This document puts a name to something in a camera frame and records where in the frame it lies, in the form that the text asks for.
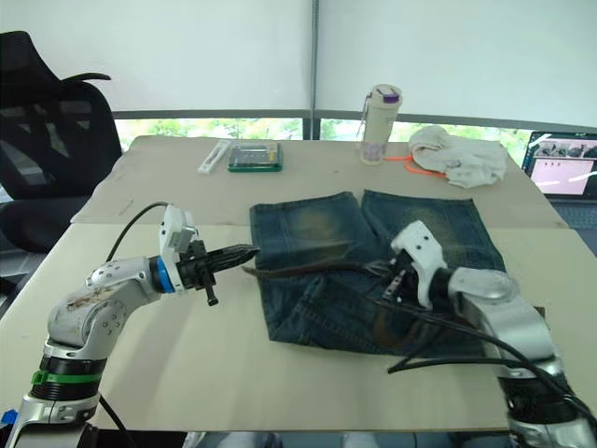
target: white towel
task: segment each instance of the white towel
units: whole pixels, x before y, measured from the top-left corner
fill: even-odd
[[[425,170],[445,173],[464,189],[492,184],[506,173],[507,151],[499,142],[455,137],[437,125],[414,133],[409,151]]]

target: laptop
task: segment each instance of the laptop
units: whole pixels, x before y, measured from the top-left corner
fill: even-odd
[[[522,170],[597,254],[597,133],[533,132]]]

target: jeans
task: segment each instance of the jeans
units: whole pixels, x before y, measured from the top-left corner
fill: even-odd
[[[251,208],[253,243],[260,270],[324,261],[368,263],[394,256],[392,239],[420,219],[444,249],[450,267],[496,269],[504,262],[471,200],[409,198],[365,191],[362,207],[352,193]],[[423,326],[364,298],[376,279],[329,271],[259,279],[270,339],[328,349],[403,356],[415,349]],[[379,295],[382,287],[373,289]],[[480,343],[447,332],[422,356],[479,356]]]

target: water bottle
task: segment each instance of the water bottle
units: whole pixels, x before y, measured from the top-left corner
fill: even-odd
[[[363,141],[359,144],[361,162],[367,165],[382,163],[392,125],[402,104],[402,91],[389,84],[373,87],[365,99]]]

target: white window blind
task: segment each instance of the white window blind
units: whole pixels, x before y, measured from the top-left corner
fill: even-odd
[[[307,109],[311,2],[1,0],[58,77],[102,72],[113,110]]]
[[[597,126],[595,0],[321,0],[317,109]]]

